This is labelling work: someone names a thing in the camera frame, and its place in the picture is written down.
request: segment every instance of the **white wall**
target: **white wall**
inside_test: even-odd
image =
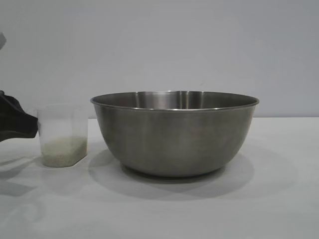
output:
[[[142,90],[260,98],[319,116],[318,0],[2,0],[0,89],[22,106]]]

